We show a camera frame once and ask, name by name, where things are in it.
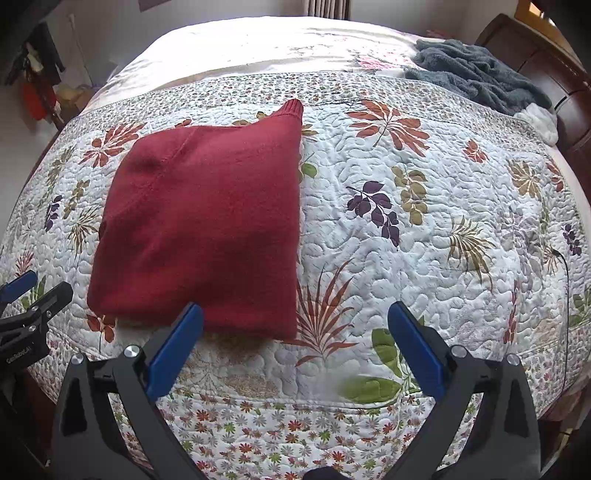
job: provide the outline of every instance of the red sweater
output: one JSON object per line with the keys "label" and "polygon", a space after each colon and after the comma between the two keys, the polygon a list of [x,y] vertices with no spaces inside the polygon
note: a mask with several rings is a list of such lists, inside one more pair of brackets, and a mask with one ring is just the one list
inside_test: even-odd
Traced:
{"label": "red sweater", "polygon": [[294,338],[302,113],[289,100],[245,127],[140,138],[107,197],[89,308],[169,325],[194,301],[206,329]]}

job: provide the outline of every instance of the leaf pattern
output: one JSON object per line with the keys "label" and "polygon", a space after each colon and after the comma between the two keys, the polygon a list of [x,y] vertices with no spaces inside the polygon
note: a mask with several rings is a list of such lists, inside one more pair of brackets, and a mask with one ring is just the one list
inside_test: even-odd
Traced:
{"label": "leaf pattern", "polygon": [[518,189],[519,194],[528,194],[533,199],[542,201],[540,195],[540,179],[535,175],[533,168],[530,168],[525,161],[522,161],[521,165],[519,165],[519,162],[509,160],[508,164],[509,172],[513,178],[513,185]]}
{"label": "leaf pattern", "polygon": [[21,297],[21,305],[27,310],[43,295],[45,295],[45,284],[47,282],[47,275],[43,275],[43,278],[37,282],[37,285],[29,291],[28,294]]}
{"label": "leaf pattern", "polygon": [[137,132],[144,126],[145,123],[138,125],[131,123],[110,128],[105,134],[105,138],[103,140],[100,138],[95,138],[92,141],[91,145],[94,150],[88,150],[86,153],[84,153],[84,156],[80,161],[80,165],[86,163],[89,160],[94,160],[92,164],[93,168],[97,166],[104,167],[107,165],[109,157],[114,157],[123,152],[123,145],[139,138]]}
{"label": "leaf pattern", "polygon": [[462,257],[466,261],[466,271],[470,268],[470,262],[476,270],[480,283],[482,283],[482,273],[488,275],[491,282],[492,288],[492,277],[486,266],[485,258],[491,259],[486,251],[489,248],[493,248],[494,244],[486,239],[479,238],[478,235],[482,232],[482,228],[478,229],[478,226],[472,220],[466,221],[465,217],[462,217],[462,221],[455,225],[452,217],[452,232],[449,239],[449,255],[447,259],[454,257],[456,250],[460,265],[462,263]]}
{"label": "leaf pattern", "polygon": [[406,173],[400,167],[392,167],[394,173],[394,183],[397,187],[402,187],[400,199],[402,200],[402,209],[408,213],[408,220],[413,225],[423,224],[423,215],[427,213],[427,204],[424,202],[427,191],[423,185],[427,178],[420,170],[411,170]]}
{"label": "leaf pattern", "polygon": [[570,223],[567,223],[564,226],[562,236],[569,246],[570,254],[581,256],[581,253],[583,252],[581,249],[581,241],[577,238],[574,228]]}
{"label": "leaf pattern", "polygon": [[[424,317],[419,319],[419,323],[424,325]],[[421,391],[387,328],[372,330],[372,346],[382,363],[397,378],[402,379],[402,383],[388,378],[354,375],[341,383],[339,394],[342,397],[355,403],[368,404],[391,401],[400,394]]]}
{"label": "leaf pattern", "polygon": [[78,220],[72,225],[70,233],[68,233],[67,239],[75,249],[76,257],[82,253],[86,238],[91,233],[98,233],[98,230],[93,226],[93,223],[96,221],[98,210],[98,207],[83,209]]}
{"label": "leaf pattern", "polygon": [[347,187],[356,192],[347,203],[347,210],[354,211],[361,218],[371,210],[371,221],[381,229],[381,236],[388,238],[397,247],[400,243],[400,230],[396,226],[398,225],[398,216],[396,212],[386,213],[386,210],[392,208],[392,202],[388,195],[380,192],[383,187],[383,183],[375,180],[366,181],[362,190]]}
{"label": "leaf pattern", "polygon": [[70,161],[72,154],[74,153],[75,146],[66,148],[62,154],[57,157],[52,163],[49,172],[47,173],[47,190],[41,200],[39,201],[38,208],[40,208],[48,198],[53,195],[53,190],[56,188],[57,180],[60,176],[61,169]]}
{"label": "leaf pattern", "polygon": [[318,174],[318,169],[316,168],[316,166],[314,166],[314,164],[308,162],[308,160],[311,159],[313,156],[314,156],[314,154],[311,153],[307,159],[302,161],[301,155],[300,155],[300,166],[298,167],[298,179],[299,179],[300,183],[304,180],[304,176],[308,176],[311,179],[314,179],[314,178],[316,178],[316,175]]}
{"label": "leaf pattern", "polygon": [[550,181],[556,187],[556,191],[562,192],[562,189],[564,188],[564,179],[562,173],[560,172],[558,166],[552,158],[546,159],[546,168],[548,168],[548,170],[550,170],[550,173],[552,174],[550,177]]}
{"label": "leaf pattern", "polygon": [[72,190],[70,200],[67,201],[66,207],[64,208],[64,220],[66,220],[70,216],[70,214],[74,210],[76,210],[76,207],[78,206],[78,201],[80,201],[80,199],[84,195],[84,189],[88,188],[88,185],[90,185],[90,180],[79,180],[76,183],[76,187],[74,187],[74,189]]}
{"label": "leaf pattern", "polygon": [[507,329],[503,333],[503,343],[512,344],[515,339],[515,330],[517,328],[517,319],[515,318],[515,312],[517,310],[517,295],[519,293],[517,280],[513,282],[513,292],[511,293],[511,304],[513,308],[509,314],[509,320],[507,321]]}
{"label": "leaf pattern", "polygon": [[474,140],[468,140],[466,148],[462,150],[468,159],[477,163],[484,163],[488,161],[488,155],[478,146]]}
{"label": "leaf pattern", "polygon": [[190,118],[186,118],[185,120],[183,120],[180,123],[177,123],[174,127],[175,128],[181,128],[181,127],[188,127],[189,125],[191,125],[191,122],[193,120],[191,120]]}
{"label": "leaf pattern", "polygon": [[297,282],[296,287],[299,300],[299,312],[297,312],[295,316],[297,318],[298,338],[294,340],[285,340],[283,343],[303,346],[311,349],[314,353],[312,355],[301,357],[295,364],[296,367],[299,367],[314,358],[321,358],[326,362],[327,357],[337,350],[356,345],[356,343],[337,340],[339,334],[347,327],[351,326],[351,323],[337,325],[342,315],[353,310],[353,307],[344,308],[338,313],[336,309],[339,307],[343,296],[345,295],[345,291],[347,290],[349,283],[351,283],[351,280],[353,280],[353,277],[348,279],[332,298],[330,297],[335,290],[340,274],[349,262],[350,260],[347,260],[337,269],[322,297],[320,293],[324,270],[320,272],[318,277],[316,293],[314,296],[311,294],[309,287],[306,287],[306,291],[303,292],[303,289],[300,287],[300,282]]}
{"label": "leaf pattern", "polygon": [[573,295],[573,305],[579,312],[569,315],[569,327],[591,319],[591,285],[585,287],[583,295],[578,293]]}
{"label": "leaf pattern", "polygon": [[423,140],[429,138],[429,134],[418,130],[421,126],[421,121],[418,118],[397,118],[401,116],[400,111],[394,107],[389,107],[385,103],[371,100],[362,100],[361,103],[367,111],[347,112],[347,115],[351,118],[363,120],[363,122],[350,125],[354,128],[363,129],[357,133],[357,137],[365,138],[379,134],[373,145],[375,147],[384,134],[388,132],[397,150],[402,150],[403,146],[406,145],[417,155],[425,156],[423,150],[429,149],[429,146],[425,145]]}
{"label": "leaf pattern", "polygon": [[57,210],[60,207],[60,202],[62,201],[63,197],[58,195],[55,197],[51,203],[47,206],[47,211],[45,213],[45,231],[48,232],[53,227],[53,221],[57,220],[59,217]]}
{"label": "leaf pattern", "polygon": [[558,259],[552,252],[551,245],[547,245],[544,249],[544,266],[550,275],[554,275],[556,273],[556,269],[558,268]]}
{"label": "leaf pattern", "polygon": [[27,270],[29,270],[29,267],[33,263],[33,258],[34,256],[31,250],[25,250],[21,255],[19,255],[17,258],[17,277],[20,277]]}
{"label": "leaf pattern", "polygon": [[116,319],[110,315],[86,315],[86,323],[91,332],[99,333],[99,355],[100,355],[100,343],[103,336],[105,342],[112,343],[115,340],[115,324]]}

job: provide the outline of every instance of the sweater cuff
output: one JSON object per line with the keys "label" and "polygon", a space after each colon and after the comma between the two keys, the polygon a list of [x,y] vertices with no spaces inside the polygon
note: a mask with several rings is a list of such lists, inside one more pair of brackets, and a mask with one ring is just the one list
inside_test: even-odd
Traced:
{"label": "sweater cuff", "polygon": [[303,113],[304,106],[297,98],[292,98],[291,100],[286,101],[286,103],[284,103],[279,110],[275,111],[273,115],[294,115],[301,120]]}

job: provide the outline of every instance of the metal screw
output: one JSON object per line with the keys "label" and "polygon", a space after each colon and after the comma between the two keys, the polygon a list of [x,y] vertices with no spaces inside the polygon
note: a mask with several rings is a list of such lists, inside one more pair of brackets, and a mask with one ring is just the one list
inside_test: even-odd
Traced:
{"label": "metal screw", "polygon": [[81,353],[72,355],[72,358],[70,358],[70,362],[72,362],[74,365],[80,365],[83,361],[84,355],[82,355]]}
{"label": "metal screw", "polygon": [[507,355],[507,362],[509,362],[511,365],[517,366],[521,363],[521,360],[519,360],[519,357],[516,354],[510,353]]}
{"label": "metal screw", "polygon": [[452,355],[458,358],[464,358],[468,354],[468,350],[466,350],[462,345],[454,345],[452,346]]}
{"label": "metal screw", "polygon": [[128,358],[134,358],[139,355],[139,347],[137,345],[129,345],[129,346],[125,347],[125,350],[123,350],[123,353]]}

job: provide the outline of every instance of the floral quilt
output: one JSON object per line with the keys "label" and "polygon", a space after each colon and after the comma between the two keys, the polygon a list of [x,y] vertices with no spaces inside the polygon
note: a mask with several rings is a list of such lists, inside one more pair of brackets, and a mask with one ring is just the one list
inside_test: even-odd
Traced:
{"label": "floral quilt", "polygon": [[[450,345],[481,358],[519,355],[541,414],[591,349],[589,244],[559,168],[525,122],[437,86],[345,72],[204,80],[66,126],[0,246],[0,282],[29,269],[40,279],[7,314],[60,281],[74,287],[49,323],[49,356],[30,368],[43,390],[56,400],[73,353],[109,358],[152,333],[86,304],[106,196],[134,141],[256,122],[290,98],[304,104],[298,336],[197,343],[158,407],[199,468],[230,480],[293,480],[324,465],[355,479],[382,475],[433,406],[388,333],[397,300]],[[569,312],[552,249],[569,266]],[[142,458],[118,398],[112,405]],[[474,397],[445,464],[462,451],[478,405]]]}

